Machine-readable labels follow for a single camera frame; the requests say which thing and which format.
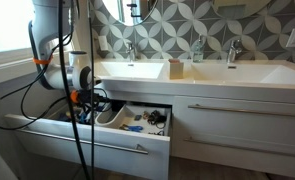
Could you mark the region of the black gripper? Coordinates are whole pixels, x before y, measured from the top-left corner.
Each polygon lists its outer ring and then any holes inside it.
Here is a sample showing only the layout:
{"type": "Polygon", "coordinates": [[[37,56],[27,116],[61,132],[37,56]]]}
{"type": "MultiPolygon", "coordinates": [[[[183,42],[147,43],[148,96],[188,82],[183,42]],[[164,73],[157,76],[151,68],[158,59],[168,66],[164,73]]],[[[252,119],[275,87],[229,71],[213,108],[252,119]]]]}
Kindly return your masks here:
{"type": "Polygon", "coordinates": [[[74,91],[74,103],[75,104],[84,104],[90,103],[97,106],[99,103],[108,103],[109,98],[103,97],[98,93],[91,93],[90,90],[75,90],[74,91]]]}

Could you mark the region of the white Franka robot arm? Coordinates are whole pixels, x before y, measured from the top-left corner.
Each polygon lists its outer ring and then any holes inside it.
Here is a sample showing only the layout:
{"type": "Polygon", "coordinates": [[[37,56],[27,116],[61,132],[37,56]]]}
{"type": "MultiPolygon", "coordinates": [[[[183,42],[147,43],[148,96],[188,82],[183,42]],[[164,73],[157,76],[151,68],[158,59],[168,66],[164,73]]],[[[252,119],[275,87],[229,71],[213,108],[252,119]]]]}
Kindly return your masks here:
{"type": "MultiPolygon", "coordinates": [[[[78,6],[77,0],[32,0],[35,8],[34,19],[29,23],[29,37],[34,55],[34,62],[41,69],[40,77],[53,89],[69,87],[77,90],[92,88],[90,77],[91,68],[88,65],[87,54],[83,51],[72,51],[72,76],[67,78],[64,63],[58,69],[50,69],[50,61],[54,48],[48,43],[56,38],[61,39],[58,44],[62,49],[64,36],[73,34],[74,10],[78,6]]],[[[0,155],[0,180],[18,180],[7,163],[0,155]]]]}

